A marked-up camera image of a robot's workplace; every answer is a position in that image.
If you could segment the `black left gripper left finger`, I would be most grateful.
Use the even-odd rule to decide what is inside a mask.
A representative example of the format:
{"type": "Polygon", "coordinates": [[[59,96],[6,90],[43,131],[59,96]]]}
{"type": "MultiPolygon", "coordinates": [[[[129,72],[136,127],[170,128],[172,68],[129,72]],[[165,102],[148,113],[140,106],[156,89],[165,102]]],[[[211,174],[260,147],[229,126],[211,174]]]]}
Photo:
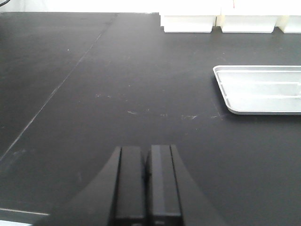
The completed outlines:
{"type": "Polygon", "coordinates": [[[102,170],[47,218],[48,226],[144,226],[144,165],[139,147],[116,147],[102,170]]]}

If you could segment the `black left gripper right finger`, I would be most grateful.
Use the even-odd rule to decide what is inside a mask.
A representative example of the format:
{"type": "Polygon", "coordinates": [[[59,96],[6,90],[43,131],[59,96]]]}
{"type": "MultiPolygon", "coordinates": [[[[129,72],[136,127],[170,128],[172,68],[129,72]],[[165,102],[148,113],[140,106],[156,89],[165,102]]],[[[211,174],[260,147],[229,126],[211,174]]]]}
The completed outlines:
{"type": "Polygon", "coordinates": [[[152,226],[224,226],[175,145],[152,145],[147,158],[147,213],[152,226]]]}

